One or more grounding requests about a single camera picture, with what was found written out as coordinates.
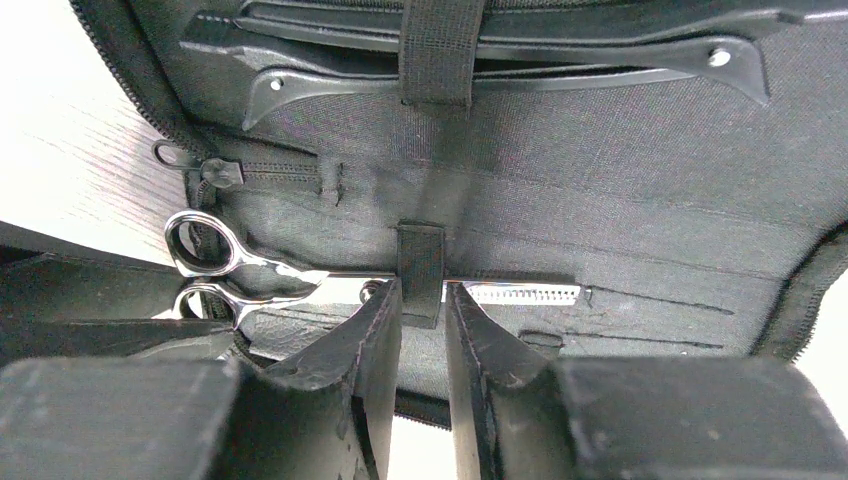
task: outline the zipper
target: zipper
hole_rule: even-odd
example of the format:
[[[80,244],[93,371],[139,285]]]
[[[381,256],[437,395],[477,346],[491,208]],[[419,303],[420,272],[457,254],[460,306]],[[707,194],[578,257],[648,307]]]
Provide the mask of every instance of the zipper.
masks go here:
[[[178,128],[172,121],[168,120],[167,116],[157,115],[155,110],[146,107],[144,103],[142,103],[141,97],[115,65],[115,62],[112,60],[112,53],[103,46],[103,43],[95,33],[94,27],[92,26],[92,22],[89,20],[83,3],[83,0],[70,0],[71,8],[77,17],[77,20],[79,20],[83,30],[85,30],[86,35],[88,35],[89,40],[91,40],[91,43],[100,55],[101,60],[103,60],[106,68],[108,68],[109,72],[112,73],[112,76],[118,82],[118,85],[120,85],[121,90],[124,91],[127,98],[129,98],[130,102],[132,102],[135,106],[135,109],[142,118],[144,118],[144,120],[155,128],[162,136],[172,140],[174,143],[192,152],[194,155],[197,155],[200,158],[209,158],[213,156],[207,145],[198,141],[193,135],[190,135]]]

